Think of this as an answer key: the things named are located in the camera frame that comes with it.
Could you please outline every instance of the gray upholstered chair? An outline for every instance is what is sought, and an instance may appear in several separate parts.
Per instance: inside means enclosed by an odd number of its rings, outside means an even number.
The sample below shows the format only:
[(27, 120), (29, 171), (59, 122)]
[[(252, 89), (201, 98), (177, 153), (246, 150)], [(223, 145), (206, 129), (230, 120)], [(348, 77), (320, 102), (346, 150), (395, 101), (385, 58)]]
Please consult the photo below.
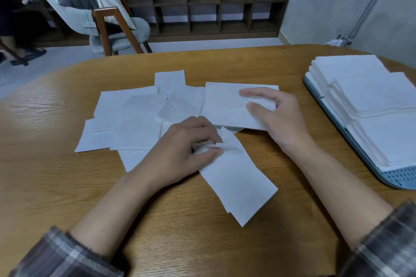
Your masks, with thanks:
[[(147, 52), (151, 53), (147, 43), (150, 36), (150, 26), (142, 18), (132, 17), (125, 0), (121, 0), (121, 2), (129, 13), (136, 30), (131, 30), (128, 27), (117, 7), (86, 10), (60, 6), (56, 0), (46, 1), (71, 29), (77, 33), (89, 35), (89, 45), (94, 53), (111, 56), (112, 54), (117, 55), (119, 50), (130, 47), (133, 47), (137, 53), (143, 53), (140, 43), (143, 43)], [(114, 16), (123, 32), (108, 35), (104, 23), (106, 16)]]

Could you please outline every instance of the floor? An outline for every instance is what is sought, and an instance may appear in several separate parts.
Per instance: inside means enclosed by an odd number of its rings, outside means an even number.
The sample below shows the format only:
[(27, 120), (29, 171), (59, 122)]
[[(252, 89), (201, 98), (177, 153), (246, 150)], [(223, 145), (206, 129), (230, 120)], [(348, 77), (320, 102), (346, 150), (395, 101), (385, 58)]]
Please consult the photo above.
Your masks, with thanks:
[[(189, 42), (149, 43), (154, 53), (178, 52), (185, 50), (209, 50), (222, 48), (244, 48), (282, 45), (278, 38), (246, 38), (236, 40), (207, 40)], [(133, 54), (132, 48), (120, 51), (120, 55)], [(50, 72), (81, 61), (102, 57), (94, 54), (89, 46), (47, 48), (47, 53), (29, 63), (28, 66), (12, 66), (9, 62), (0, 64), (0, 99), (18, 90), (25, 84)]]

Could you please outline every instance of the right hand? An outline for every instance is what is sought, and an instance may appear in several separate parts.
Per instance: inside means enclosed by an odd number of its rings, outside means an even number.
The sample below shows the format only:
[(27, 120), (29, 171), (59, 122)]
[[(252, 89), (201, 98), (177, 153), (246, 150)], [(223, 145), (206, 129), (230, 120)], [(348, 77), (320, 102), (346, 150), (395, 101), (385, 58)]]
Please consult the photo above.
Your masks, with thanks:
[(218, 148), (202, 154), (192, 153), (194, 143), (207, 140), (222, 142), (210, 121), (203, 116), (191, 116), (172, 125), (134, 170), (145, 177), (154, 191), (158, 191), (205, 167), (223, 153)]
[(266, 97), (276, 102), (276, 110), (270, 111), (255, 102), (247, 103), (247, 110), (265, 125), (269, 135), (290, 155), (299, 146), (313, 143), (297, 103), (296, 96), (266, 87), (247, 88), (240, 95)]

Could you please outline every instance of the forearm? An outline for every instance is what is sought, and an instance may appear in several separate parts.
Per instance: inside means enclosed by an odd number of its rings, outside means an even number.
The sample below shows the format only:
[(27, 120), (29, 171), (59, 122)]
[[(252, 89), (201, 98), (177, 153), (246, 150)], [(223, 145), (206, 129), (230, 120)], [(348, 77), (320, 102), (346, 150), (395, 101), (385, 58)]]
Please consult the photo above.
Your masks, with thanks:
[(312, 140), (289, 151), (351, 249), (393, 210)]
[(137, 214), (154, 194), (138, 167), (110, 189), (98, 204), (70, 230), (79, 243), (111, 259)]

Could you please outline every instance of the white napkin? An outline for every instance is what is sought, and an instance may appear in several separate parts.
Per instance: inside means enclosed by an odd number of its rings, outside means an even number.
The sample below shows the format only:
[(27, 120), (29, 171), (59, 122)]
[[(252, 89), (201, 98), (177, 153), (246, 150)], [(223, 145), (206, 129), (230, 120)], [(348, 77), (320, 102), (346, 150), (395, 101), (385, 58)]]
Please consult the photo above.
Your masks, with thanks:
[(140, 150), (119, 150), (118, 152), (126, 172), (130, 172), (148, 154), (148, 151)]
[(388, 73), (375, 55), (318, 56), (312, 61), (309, 71), (311, 82), (321, 97), (336, 79)]
[(224, 154), (200, 173), (226, 211), (243, 227), (278, 189), (257, 169), (237, 137), (224, 127), (220, 136), (222, 144), (205, 145), (195, 152), (203, 153), (211, 147), (224, 149)]
[(181, 86), (169, 96), (158, 117), (165, 122), (180, 123), (190, 116), (198, 117), (205, 99), (204, 87)]
[(84, 130), (82, 131), (81, 139), (75, 152), (104, 149), (111, 146), (113, 131), (94, 132), (92, 130), (94, 121), (94, 118), (85, 121)]
[(256, 87), (279, 89), (277, 85), (207, 82), (201, 115), (218, 126), (266, 130), (264, 125), (247, 111), (245, 105), (253, 101), (273, 111), (276, 109), (275, 102), (264, 97), (242, 97), (238, 94), (240, 89)]
[(335, 80), (332, 90), (351, 115), (416, 110), (416, 88), (403, 72)]
[(124, 105), (110, 150), (150, 150), (159, 141), (162, 120), (157, 114), (165, 95), (136, 95)]
[(155, 85), (158, 93), (170, 96), (173, 91), (185, 85), (185, 72), (168, 71), (155, 73)]
[(362, 118), (347, 129), (380, 170), (416, 165), (416, 112)]
[(94, 111), (94, 132), (115, 130), (122, 114), (123, 106), (134, 95), (157, 94), (157, 87), (143, 87), (118, 91), (103, 91)]

